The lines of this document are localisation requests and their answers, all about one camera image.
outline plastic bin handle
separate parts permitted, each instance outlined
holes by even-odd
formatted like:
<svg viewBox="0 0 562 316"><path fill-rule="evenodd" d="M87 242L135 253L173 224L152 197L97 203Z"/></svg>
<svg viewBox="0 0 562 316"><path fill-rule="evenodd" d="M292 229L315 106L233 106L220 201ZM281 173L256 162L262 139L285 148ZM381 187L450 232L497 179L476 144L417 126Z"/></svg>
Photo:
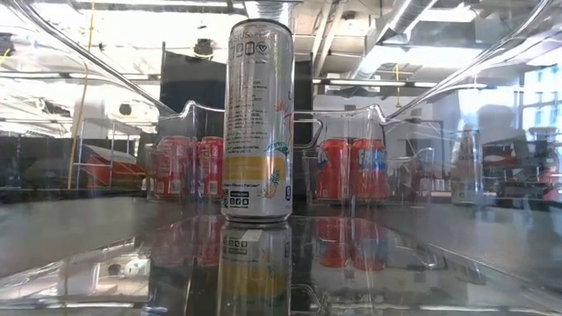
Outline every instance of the plastic bin handle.
<svg viewBox="0 0 562 316"><path fill-rule="evenodd" d="M322 128L324 127L324 123L317 118L295 119L294 123L295 124L297 124L297 123L318 124L318 126L319 126L318 131L316 131L316 133L313 136L313 139L308 144L306 144L306 145L295 145L294 147L297 148L297 149L309 149L309 148L312 148L312 147L316 146L316 141L318 141L318 138L320 138L320 133L322 133Z"/></svg>

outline exposed duct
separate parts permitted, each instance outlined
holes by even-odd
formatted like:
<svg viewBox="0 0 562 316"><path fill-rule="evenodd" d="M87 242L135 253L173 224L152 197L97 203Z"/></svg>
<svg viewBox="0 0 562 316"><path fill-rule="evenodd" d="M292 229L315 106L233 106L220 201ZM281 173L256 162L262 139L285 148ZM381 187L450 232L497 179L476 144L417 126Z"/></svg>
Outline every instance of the exposed duct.
<svg viewBox="0 0 562 316"><path fill-rule="evenodd" d="M377 71L378 66L367 64L377 62L377 44L396 35L411 31L420 20L422 13L431 8L436 2L437 0L401 0L400 4L391 12L386 25L376 31L374 46L365 55L357 69L351 72L350 78L358 80L370 79Z"/></svg>
<svg viewBox="0 0 562 316"><path fill-rule="evenodd" d="M294 4L277 1L247 1L246 11L249 18L267 18L284 25L292 30L292 7Z"/></svg>

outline ceiling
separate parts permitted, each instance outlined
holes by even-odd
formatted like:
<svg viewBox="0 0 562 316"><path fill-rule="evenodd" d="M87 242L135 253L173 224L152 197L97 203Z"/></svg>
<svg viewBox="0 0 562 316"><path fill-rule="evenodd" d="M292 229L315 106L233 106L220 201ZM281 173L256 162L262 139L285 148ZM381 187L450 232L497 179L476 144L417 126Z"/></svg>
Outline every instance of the ceiling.
<svg viewBox="0 0 562 316"><path fill-rule="evenodd" d="M537 3L435 1L405 37L377 41L382 25L407 1L292 3L296 60L310 60L314 53L314 77L348 78L360 68L372 68L373 78L437 83L514 30ZM155 97L162 45L171 52L193 55L198 39L210 39L213 60L226 62L230 29L249 15L245 3L232 0L97 0L94 5L88 0L34 0L32 7L48 23L151 90ZM58 104L72 115L76 99L83 92L86 68L90 77L107 77L102 69L40 30L13 7L0 4L0 51L5 52L2 34L11 35L11 51L4 57L0 54L0 102L12 106L9 110L0 108L0 117L19 108L24 109L20 114L26 117L44 118L38 98ZM93 79L89 84L105 87L110 91L107 95L119 96L112 104L133 101L152 105L118 84ZM150 110L143 113L148 116L137 119L153 119Z"/></svg>

